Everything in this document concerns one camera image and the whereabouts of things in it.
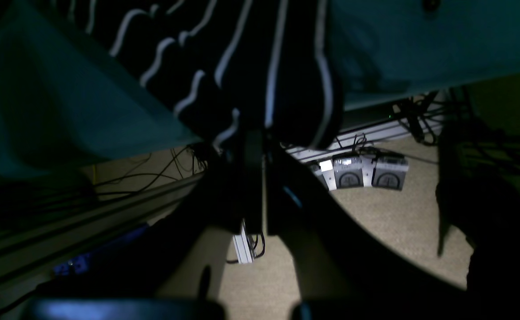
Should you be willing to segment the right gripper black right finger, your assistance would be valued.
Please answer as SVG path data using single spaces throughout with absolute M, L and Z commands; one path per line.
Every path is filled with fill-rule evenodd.
M 266 142 L 266 223 L 294 259 L 293 320 L 460 320 L 465 292 L 372 237 L 314 174 Z

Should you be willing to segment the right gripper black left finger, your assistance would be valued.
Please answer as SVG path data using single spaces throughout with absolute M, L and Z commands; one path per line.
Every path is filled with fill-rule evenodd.
M 223 320 L 215 301 L 242 221 L 262 230 L 262 132 L 239 134 L 169 215 L 87 274 L 21 296 L 21 320 Z

